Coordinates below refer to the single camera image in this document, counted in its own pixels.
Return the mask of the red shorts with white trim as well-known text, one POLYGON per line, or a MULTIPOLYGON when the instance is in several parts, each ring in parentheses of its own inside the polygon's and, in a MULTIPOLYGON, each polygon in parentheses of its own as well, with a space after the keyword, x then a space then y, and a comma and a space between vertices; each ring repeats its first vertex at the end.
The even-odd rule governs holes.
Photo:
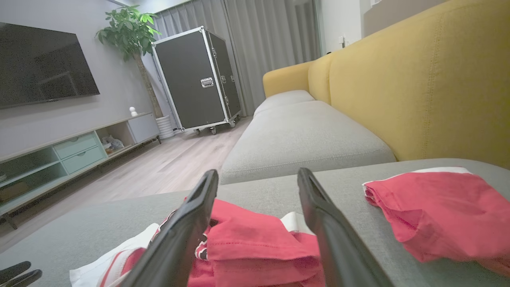
POLYGON ((510 201, 481 176, 436 167, 362 186, 416 260, 475 261, 510 278, 510 201))

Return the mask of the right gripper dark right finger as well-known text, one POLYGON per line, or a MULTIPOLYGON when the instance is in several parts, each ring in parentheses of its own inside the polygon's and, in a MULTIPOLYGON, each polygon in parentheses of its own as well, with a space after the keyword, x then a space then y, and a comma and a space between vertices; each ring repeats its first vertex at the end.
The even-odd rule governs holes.
POLYGON ((300 168, 297 183, 306 225, 317 236, 326 287, 394 287, 313 173, 300 168))

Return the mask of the red basketball jersey with print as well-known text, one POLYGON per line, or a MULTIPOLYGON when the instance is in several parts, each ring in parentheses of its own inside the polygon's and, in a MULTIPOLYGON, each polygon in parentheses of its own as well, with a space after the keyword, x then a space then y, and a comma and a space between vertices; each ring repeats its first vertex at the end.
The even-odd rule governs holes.
MULTIPOLYGON (((120 287, 169 220, 70 270, 72 287, 120 287)), ((279 219, 217 199, 193 256, 187 287, 326 287, 317 237, 294 211, 279 219)))

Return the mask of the white ribbed plant pot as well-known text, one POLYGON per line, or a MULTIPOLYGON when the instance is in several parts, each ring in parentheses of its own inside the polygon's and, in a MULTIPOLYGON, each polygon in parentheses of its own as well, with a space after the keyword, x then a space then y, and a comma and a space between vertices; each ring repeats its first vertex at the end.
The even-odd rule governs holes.
POLYGON ((167 140, 175 136, 171 116, 163 116, 155 119, 159 129, 159 140, 167 140))

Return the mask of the black flat screen television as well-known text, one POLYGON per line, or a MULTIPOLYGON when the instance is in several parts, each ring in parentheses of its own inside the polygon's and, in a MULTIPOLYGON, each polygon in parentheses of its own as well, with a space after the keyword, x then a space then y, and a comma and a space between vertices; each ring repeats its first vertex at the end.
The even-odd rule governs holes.
POLYGON ((0 109, 99 94, 77 35, 0 22, 0 109))

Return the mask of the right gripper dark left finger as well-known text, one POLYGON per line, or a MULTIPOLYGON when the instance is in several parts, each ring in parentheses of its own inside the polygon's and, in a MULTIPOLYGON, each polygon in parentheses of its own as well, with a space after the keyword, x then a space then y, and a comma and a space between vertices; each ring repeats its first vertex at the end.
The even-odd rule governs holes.
POLYGON ((215 169, 203 174, 120 287, 187 287, 195 249, 210 223, 218 179, 215 169))

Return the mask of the black flight case on wheels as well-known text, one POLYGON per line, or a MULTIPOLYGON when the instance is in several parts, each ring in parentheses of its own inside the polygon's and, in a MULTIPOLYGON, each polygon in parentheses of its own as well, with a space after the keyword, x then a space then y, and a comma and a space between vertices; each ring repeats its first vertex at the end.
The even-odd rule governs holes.
POLYGON ((178 130, 216 134, 217 126, 236 126, 241 103, 224 38, 201 26, 151 46, 178 130))

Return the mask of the yellow sofa backrest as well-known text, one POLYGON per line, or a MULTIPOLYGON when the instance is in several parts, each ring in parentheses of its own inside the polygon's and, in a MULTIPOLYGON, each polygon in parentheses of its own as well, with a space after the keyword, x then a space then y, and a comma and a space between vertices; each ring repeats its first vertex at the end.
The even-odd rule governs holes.
POLYGON ((266 97, 306 90, 398 161, 510 169, 510 0, 448 0, 317 60, 267 72, 266 97))

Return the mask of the green potted tree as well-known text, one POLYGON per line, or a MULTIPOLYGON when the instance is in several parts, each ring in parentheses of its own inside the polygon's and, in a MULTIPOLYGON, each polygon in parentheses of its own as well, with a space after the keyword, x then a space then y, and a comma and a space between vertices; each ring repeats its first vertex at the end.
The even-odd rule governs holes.
POLYGON ((151 100, 155 118, 162 118, 163 113, 153 89, 147 68, 142 56, 153 54, 152 44, 155 36, 161 35, 155 29, 155 18, 153 13, 141 13, 138 6, 122 6, 105 13, 109 25, 96 33, 96 38, 101 44, 109 44, 115 47, 125 62, 133 59, 141 74, 146 92, 151 100))

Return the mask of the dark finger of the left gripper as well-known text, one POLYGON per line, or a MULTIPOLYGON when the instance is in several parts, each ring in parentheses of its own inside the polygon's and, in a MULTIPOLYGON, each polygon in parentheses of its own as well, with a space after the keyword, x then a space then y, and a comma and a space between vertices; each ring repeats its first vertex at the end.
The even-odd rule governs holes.
POLYGON ((40 269, 35 269, 29 273, 17 276, 13 279, 2 283, 0 287, 29 287, 35 281, 42 277, 43 272, 40 269))
POLYGON ((31 262, 24 261, 5 269, 0 269, 0 285, 9 279, 13 279, 20 276, 23 272, 27 271, 31 267, 31 262))

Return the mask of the grey curtains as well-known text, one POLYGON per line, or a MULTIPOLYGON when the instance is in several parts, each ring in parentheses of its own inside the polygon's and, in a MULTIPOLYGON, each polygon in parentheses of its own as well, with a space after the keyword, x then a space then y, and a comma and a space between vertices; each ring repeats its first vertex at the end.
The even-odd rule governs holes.
POLYGON ((316 0, 191 0, 155 19, 161 38, 201 26, 226 41, 245 116, 265 100, 265 73, 321 56, 316 0))

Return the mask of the pale green TV cabinet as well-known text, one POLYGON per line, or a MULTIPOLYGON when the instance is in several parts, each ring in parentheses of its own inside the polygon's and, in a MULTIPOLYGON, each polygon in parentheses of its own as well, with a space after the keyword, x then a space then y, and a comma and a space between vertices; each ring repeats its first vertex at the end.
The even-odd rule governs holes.
POLYGON ((71 180, 138 146, 160 141, 152 113, 113 122, 82 133, 0 157, 0 223, 17 229, 12 214, 71 180), (101 138, 112 135, 124 148, 107 154, 101 138))

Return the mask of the crumpled items in cabinet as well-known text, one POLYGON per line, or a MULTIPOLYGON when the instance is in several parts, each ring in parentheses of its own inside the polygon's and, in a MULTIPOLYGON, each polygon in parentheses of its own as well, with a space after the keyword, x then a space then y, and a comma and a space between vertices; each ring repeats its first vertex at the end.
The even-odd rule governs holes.
POLYGON ((101 138, 101 142, 108 155, 125 147, 121 140, 114 138, 112 135, 101 138))

